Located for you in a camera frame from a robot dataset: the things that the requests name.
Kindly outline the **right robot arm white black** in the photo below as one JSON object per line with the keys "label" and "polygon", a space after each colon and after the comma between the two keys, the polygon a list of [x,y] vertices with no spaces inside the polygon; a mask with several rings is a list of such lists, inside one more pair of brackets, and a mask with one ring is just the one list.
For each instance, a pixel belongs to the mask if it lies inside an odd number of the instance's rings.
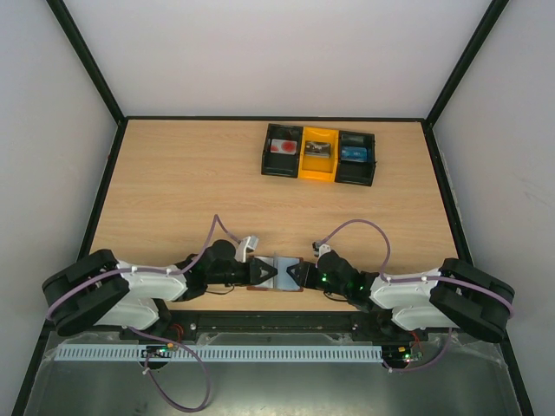
{"label": "right robot arm white black", "polygon": [[498,343],[514,316],[514,289],[456,258],[429,271],[391,275],[359,271],[331,250],[287,273],[298,286],[339,295],[360,311],[386,311],[378,328],[390,340],[416,329],[457,328]]}

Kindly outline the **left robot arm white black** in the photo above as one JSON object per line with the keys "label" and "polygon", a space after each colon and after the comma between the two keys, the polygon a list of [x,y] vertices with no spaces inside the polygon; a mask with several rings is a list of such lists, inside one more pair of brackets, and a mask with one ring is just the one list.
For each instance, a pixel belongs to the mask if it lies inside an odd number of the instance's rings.
{"label": "left robot arm white black", "polygon": [[220,239],[201,253],[166,268],[118,260],[98,250],[49,277],[42,292],[57,334],[77,335],[94,326],[151,328],[166,313],[164,302],[188,302],[211,285],[256,286],[277,269],[252,252],[257,239],[238,245]]}

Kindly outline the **brown leather card holder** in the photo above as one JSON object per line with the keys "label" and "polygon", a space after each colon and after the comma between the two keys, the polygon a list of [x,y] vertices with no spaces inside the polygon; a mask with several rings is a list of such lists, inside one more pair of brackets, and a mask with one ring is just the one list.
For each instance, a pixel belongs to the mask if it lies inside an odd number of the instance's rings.
{"label": "brown leather card holder", "polygon": [[254,286],[248,286],[248,290],[258,290],[258,291],[282,291],[282,292],[302,292],[303,289],[294,281],[294,279],[287,273],[287,269],[291,266],[299,265],[301,262],[300,257],[260,257],[257,259],[264,263],[272,266],[277,270],[277,274]]}

